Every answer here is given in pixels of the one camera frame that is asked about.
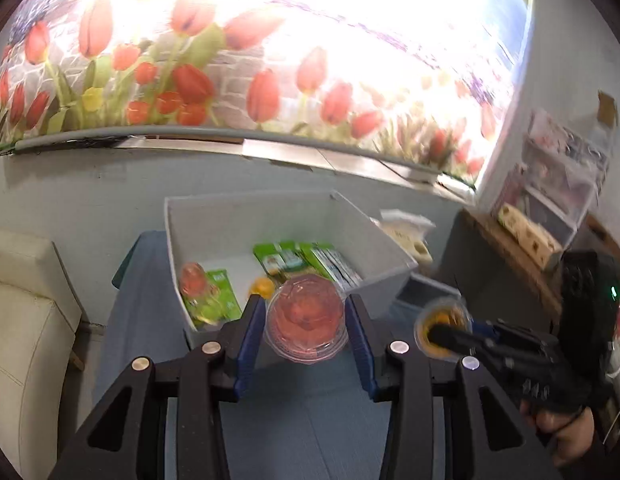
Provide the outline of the person's right hand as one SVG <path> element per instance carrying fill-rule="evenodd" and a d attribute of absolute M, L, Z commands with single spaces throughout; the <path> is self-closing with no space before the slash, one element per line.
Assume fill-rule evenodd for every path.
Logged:
<path fill-rule="evenodd" d="M 553 464 L 567 466 L 588 452 L 594 438 L 594 418 L 590 408 L 579 415 L 566 415 L 549 411 L 532 414 L 527 401 L 519 404 L 520 414 L 534 430 L 550 436 L 555 442 L 551 453 Z"/>

